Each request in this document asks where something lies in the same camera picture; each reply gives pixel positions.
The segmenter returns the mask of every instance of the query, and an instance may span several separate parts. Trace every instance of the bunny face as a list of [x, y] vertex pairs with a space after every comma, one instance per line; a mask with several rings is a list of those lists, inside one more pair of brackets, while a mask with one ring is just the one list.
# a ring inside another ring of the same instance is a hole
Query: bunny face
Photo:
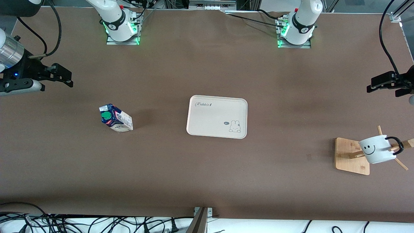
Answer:
[[239, 121], [231, 121], [230, 130], [229, 132], [240, 133], [240, 122]]

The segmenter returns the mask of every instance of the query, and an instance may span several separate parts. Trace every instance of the wooden stand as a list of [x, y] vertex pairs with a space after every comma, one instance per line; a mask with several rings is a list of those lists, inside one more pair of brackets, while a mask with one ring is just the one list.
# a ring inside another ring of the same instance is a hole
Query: wooden stand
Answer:
[[[381, 126], [377, 126], [378, 133], [383, 134]], [[414, 147], [414, 138], [410, 140], [402, 141], [404, 149]], [[392, 143], [390, 151], [398, 150], [398, 144]], [[408, 168], [398, 159], [395, 161], [404, 168]], [[369, 163], [365, 158], [365, 155], [362, 152], [361, 147], [358, 144], [358, 141], [346, 139], [346, 138], [336, 138], [335, 140], [335, 168], [339, 170], [344, 170], [347, 172], [354, 172], [362, 175], [369, 175]]]

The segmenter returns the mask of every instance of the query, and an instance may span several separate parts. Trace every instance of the white mug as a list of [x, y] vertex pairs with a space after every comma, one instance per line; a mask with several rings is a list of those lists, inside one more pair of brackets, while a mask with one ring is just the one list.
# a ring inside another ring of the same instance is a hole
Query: white mug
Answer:
[[[391, 143], [389, 139], [397, 141], [399, 150], [397, 152], [389, 151]], [[404, 150], [402, 142], [396, 137], [387, 137], [387, 135], [379, 135], [372, 138], [364, 139], [358, 142], [361, 146], [362, 152], [364, 153], [369, 163], [380, 163], [388, 160], [393, 160], [396, 155]]]

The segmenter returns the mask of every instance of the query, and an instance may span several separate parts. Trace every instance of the smiley face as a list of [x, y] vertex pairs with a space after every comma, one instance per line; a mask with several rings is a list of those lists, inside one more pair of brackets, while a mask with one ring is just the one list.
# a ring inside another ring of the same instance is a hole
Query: smiley face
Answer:
[[373, 146], [364, 146], [364, 147], [362, 148], [362, 151], [363, 151], [366, 155], [372, 155], [372, 154], [374, 154], [374, 152], [375, 152], [375, 145], [373, 145]]

